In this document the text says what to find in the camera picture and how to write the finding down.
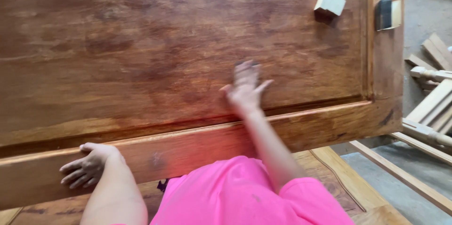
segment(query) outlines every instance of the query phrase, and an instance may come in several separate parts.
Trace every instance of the person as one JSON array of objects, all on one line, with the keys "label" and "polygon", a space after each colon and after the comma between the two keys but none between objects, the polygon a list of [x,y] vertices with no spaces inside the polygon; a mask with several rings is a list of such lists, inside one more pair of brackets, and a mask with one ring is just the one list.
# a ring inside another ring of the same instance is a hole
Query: person
[{"label": "person", "polygon": [[[234,85],[221,89],[245,123],[259,159],[237,156],[169,180],[151,225],[353,224],[336,199],[307,176],[266,121],[257,86],[259,65],[235,66]],[[86,143],[88,156],[66,164],[62,184],[70,188],[98,182],[82,215],[82,225],[145,225],[144,200],[116,147]]]}]

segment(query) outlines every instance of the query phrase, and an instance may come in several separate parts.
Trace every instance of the hand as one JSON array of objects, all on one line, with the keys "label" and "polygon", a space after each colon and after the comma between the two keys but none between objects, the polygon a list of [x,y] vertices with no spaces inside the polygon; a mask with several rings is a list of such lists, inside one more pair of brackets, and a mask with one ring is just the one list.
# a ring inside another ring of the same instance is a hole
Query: hand
[{"label": "hand", "polygon": [[87,182],[83,186],[85,188],[99,182],[107,159],[112,156],[122,157],[118,149],[110,145],[86,143],[80,146],[80,150],[90,153],[86,157],[68,163],[60,169],[60,172],[63,173],[75,170],[61,180],[61,184],[68,184],[76,180],[70,185],[69,188],[71,189],[85,182]]},{"label": "hand", "polygon": [[234,108],[234,112],[242,119],[260,110],[261,93],[273,82],[273,80],[264,81],[256,88],[259,68],[260,65],[252,60],[235,66],[234,86],[229,84],[220,89]]}]

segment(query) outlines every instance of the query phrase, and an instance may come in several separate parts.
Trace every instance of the wooden door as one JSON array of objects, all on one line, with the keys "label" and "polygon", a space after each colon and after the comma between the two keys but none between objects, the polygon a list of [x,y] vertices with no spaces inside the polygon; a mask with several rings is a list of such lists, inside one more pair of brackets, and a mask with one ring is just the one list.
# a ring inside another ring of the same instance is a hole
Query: wooden door
[{"label": "wooden door", "polygon": [[254,156],[218,93],[248,59],[293,152],[401,130],[403,27],[374,31],[378,0],[332,21],[316,1],[0,0],[0,209],[85,193],[58,169],[87,141],[138,183]]}]

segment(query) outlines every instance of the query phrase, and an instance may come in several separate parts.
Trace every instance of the pink shirt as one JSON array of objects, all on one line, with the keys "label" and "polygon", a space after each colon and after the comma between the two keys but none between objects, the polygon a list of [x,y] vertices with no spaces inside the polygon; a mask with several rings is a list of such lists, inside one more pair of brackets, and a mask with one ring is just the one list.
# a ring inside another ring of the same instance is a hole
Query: pink shirt
[{"label": "pink shirt", "polygon": [[150,225],[353,224],[314,178],[296,178],[274,193],[262,161],[237,156],[168,182]]}]

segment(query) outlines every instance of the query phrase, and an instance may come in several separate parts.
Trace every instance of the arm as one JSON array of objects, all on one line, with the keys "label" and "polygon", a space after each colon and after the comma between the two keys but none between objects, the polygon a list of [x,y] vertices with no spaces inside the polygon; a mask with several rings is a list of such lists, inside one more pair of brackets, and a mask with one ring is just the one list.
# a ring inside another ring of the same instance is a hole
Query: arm
[{"label": "arm", "polygon": [[245,121],[257,153],[267,167],[275,192],[279,193],[281,187],[290,180],[307,175],[265,119],[260,108],[260,96],[272,81],[265,81],[256,88],[258,70],[259,65],[253,65],[252,61],[236,66],[234,87],[227,85],[221,90],[225,92],[236,114]]},{"label": "arm", "polygon": [[99,182],[88,200],[81,225],[146,225],[147,208],[135,179],[118,149],[109,145],[86,143],[82,151],[91,153],[63,166],[72,171],[61,183],[74,181],[70,188],[88,187]]}]

